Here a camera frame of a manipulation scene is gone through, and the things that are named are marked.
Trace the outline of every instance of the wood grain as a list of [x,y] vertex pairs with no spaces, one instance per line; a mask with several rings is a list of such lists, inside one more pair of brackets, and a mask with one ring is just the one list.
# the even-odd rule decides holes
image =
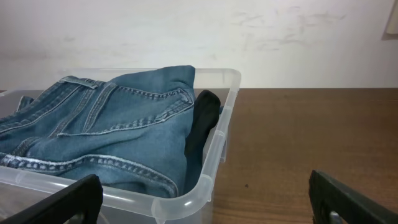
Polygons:
[[398,212],[398,89],[241,90],[213,223],[312,223],[320,169]]

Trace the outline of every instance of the plastic bin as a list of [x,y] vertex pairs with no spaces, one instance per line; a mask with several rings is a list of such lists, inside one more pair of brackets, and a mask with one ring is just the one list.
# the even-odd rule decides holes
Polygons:
[[[126,73],[151,69],[79,68],[63,70],[48,80],[0,93],[0,117],[13,113],[22,95],[38,96],[61,77],[108,81]],[[225,161],[228,128],[241,74],[232,69],[196,69],[194,89],[216,93],[224,106],[218,124],[208,136],[203,150],[203,168],[195,188],[177,198],[158,198],[126,190],[104,188],[98,223],[211,223],[212,193],[219,162]],[[7,218],[48,197],[74,180],[24,170],[0,167],[0,219]]]

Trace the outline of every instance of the laundry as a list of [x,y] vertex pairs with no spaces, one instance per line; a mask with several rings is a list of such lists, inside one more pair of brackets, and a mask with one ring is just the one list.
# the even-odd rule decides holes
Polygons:
[[108,82],[65,77],[0,119],[0,165],[154,195],[183,194],[195,68]]
[[220,99],[209,90],[203,90],[195,100],[192,129],[187,137],[184,152],[187,157],[185,193],[191,191],[198,182],[202,168],[203,147],[210,130],[218,122],[220,104]]

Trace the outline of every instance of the clear plastic container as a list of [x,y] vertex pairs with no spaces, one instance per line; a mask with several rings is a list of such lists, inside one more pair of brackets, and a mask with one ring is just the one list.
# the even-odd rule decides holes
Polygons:
[[[56,76],[16,90],[0,93],[0,117],[17,108],[22,95],[37,97],[61,77],[73,75],[80,78],[108,81],[126,73],[151,69],[80,68],[63,70]],[[208,136],[203,149],[203,168],[199,181],[189,193],[177,198],[158,198],[126,190],[104,188],[103,206],[98,223],[211,223],[213,213],[212,193],[218,164],[226,159],[228,128],[241,74],[232,69],[196,69],[194,89],[217,94],[224,106],[220,120]],[[74,183],[74,180],[38,174],[24,170],[0,167],[0,220]]]

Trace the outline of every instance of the black fabric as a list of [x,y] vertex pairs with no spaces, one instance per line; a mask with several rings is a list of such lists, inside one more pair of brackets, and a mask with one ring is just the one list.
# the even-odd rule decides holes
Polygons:
[[211,91],[203,90],[195,100],[191,132],[185,140],[187,174],[184,193],[196,186],[202,167],[203,147],[212,128],[218,122],[220,99]]

